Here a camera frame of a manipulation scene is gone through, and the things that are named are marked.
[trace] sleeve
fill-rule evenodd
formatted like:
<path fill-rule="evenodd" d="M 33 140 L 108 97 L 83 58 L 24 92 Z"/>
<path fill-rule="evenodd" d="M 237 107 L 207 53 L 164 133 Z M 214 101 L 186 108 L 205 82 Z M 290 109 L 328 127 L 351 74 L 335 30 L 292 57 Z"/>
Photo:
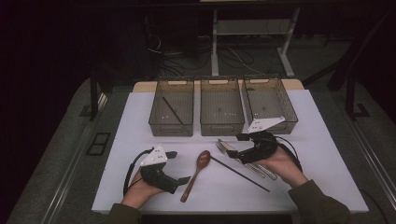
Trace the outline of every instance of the sleeve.
<path fill-rule="evenodd" d="M 141 214 L 139 210 L 121 203 L 115 203 L 103 224 L 138 224 L 140 222 Z"/>
<path fill-rule="evenodd" d="M 302 224 L 351 223 L 349 209 L 334 198 L 323 194 L 313 180 L 291 189 L 289 195 L 297 205 Z"/>

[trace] plastic bin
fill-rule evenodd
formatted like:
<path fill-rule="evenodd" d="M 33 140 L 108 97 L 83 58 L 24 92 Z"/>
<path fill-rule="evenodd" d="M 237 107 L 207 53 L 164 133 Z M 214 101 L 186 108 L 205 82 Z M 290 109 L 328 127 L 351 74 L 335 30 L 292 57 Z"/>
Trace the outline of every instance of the plastic bin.
<path fill-rule="evenodd" d="M 201 77 L 201 135 L 233 136 L 244 124 L 237 77 Z"/>
<path fill-rule="evenodd" d="M 273 134 L 291 133 L 298 122 L 285 87 L 280 78 L 264 75 L 244 76 L 242 95 L 247 121 L 284 117 L 285 121 L 267 129 Z"/>
<path fill-rule="evenodd" d="M 148 124 L 154 136 L 192 136 L 193 77 L 160 77 Z"/>

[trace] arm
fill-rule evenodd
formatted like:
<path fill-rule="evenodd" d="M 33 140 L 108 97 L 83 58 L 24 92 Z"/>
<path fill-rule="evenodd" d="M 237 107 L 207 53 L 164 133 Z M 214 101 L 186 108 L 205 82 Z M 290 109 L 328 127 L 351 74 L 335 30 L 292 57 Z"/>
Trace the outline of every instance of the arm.
<path fill-rule="evenodd" d="M 140 171 L 136 173 L 121 203 L 113 204 L 104 224 L 137 224 L 140 223 L 141 214 L 138 209 L 152 196 L 162 193 L 141 179 Z"/>
<path fill-rule="evenodd" d="M 289 195 L 297 205 L 301 223 L 350 223 L 348 208 L 335 199 L 323 194 L 313 180 L 297 168 L 290 156 L 280 147 L 270 158 L 255 163 L 278 174 L 291 186 Z"/>

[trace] dark background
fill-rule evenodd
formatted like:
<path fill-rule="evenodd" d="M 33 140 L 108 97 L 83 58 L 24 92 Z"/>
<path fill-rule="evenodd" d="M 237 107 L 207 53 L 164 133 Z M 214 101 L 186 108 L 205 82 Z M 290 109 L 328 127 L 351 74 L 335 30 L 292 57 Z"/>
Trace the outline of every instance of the dark background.
<path fill-rule="evenodd" d="M 385 11 L 378 3 L 303 7 L 295 35 L 361 35 Z M 0 3 L 0 223 L 7 221 L 71 98 L 92 70 L 103 91 L 151 80 L 158 62 L 146 50 L 151 32 L 189 54 L 197 50 L 196 36 L 211 35 L 210 10 L 156 10 L 150 22 L 147 15 L 146 10 L 78 9 L 61 0 Z M 248 10 L 221 14 L 235 15 L 257 16 Z M 370 84 L 369 92 L 396 122 L 395 15 L 394 10 L 389 14 L 353 73 Z"/>

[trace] spoon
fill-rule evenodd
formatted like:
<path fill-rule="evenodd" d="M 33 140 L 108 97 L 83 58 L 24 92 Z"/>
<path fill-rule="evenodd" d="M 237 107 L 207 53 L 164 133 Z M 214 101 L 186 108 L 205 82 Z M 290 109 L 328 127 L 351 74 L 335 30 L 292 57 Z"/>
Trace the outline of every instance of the spoon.
<path fill-rule="evenodd" d="M 184 203 L 187 201 L 192 186 L 194 185 L 195 178 L 197 177 L 198 173 L 202 171 L 209 164 L 209 162 L 210 162 L 210 152 L 208 150 L 201 152 L 201 154 L 199 154 L 197 158 L 197 169 L 195 170 L 195 174 L 193 175 L 189 185 L 187 186 L 186 190 L 184 190 L 184 193 L 180 198 L 181 202 Z"/>

